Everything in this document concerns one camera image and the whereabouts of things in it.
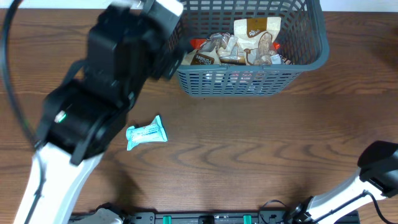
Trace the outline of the teal snack pack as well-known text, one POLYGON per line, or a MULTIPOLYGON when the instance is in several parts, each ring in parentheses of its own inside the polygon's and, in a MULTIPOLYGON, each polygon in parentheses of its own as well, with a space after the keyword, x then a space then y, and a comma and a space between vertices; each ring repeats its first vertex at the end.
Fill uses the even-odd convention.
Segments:
POLYGON ((161 117, 157 115, 151 124, 136 128, 131 126, 126 130, 127 151, 131 151, 139 144, 148 142, 167 142, 168 137, 162 124, 161 117))

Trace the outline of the beige snack bag with window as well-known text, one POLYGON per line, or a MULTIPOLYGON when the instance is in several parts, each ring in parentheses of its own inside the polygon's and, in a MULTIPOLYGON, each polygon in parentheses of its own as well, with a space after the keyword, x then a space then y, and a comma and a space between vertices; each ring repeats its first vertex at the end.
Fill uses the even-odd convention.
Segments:
POLYGON ((239 46, 239 38, 227 32, 211 34, 199 48, 193 49, 182 61, 182 65, 245 65, 243 49, 239 46))

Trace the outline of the Kleenex tissue multipack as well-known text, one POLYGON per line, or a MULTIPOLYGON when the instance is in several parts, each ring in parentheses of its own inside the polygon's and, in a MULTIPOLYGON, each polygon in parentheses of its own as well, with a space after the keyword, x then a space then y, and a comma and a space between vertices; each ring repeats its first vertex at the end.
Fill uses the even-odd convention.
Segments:
POLYGON ((251 95, 261 89, 265 73, 202 72, 179 73, 180 86, 192 95, 251 95))

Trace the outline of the orange tan pasta package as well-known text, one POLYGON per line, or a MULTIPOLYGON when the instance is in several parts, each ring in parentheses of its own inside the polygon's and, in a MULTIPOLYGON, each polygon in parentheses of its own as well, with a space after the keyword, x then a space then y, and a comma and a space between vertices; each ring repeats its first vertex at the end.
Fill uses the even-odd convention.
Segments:
MULTIPOLYGON (((199 49, 206 41, 207 41, 206 39, 192 39, 190 41, 190 44, 194 49, 199 49)), ((279 50, 280 44, 274 42, 273 45, 276 50, 279 50)))

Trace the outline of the beige cookie bag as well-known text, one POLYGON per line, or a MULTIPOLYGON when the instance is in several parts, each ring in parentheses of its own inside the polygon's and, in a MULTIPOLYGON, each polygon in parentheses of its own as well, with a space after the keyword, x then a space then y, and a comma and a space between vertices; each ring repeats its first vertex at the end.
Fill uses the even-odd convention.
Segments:
POLYGON ((255 17, 234 21, 234 35, 246 65, 280 65, 282 59, 274 45, 281 29, 280 17, 255 17))

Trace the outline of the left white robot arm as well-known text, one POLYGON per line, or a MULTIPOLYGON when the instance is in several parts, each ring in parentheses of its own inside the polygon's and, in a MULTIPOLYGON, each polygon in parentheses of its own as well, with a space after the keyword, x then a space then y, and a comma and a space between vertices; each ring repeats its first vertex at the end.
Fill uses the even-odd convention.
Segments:
POLYGON ((183 6, 148 2, 140 14, 110 6, 43 105, 37 150, 16 223, 66 223, 88 176, 126 125, 148 78, 171 77, 184 46, 169 49, 183 6))

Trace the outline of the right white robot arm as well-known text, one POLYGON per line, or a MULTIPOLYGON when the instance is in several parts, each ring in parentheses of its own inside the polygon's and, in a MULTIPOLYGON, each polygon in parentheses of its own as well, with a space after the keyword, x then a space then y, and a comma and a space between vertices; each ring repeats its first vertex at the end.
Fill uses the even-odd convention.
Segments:
POLYGON ((335 223, 356 209, 373 203, 384 223, 389 223, 377 204, 397 195, 397 144, 375 141, 360 155, 356 172, 333 190, 309 197, 286 219, 291 223, 335 223))

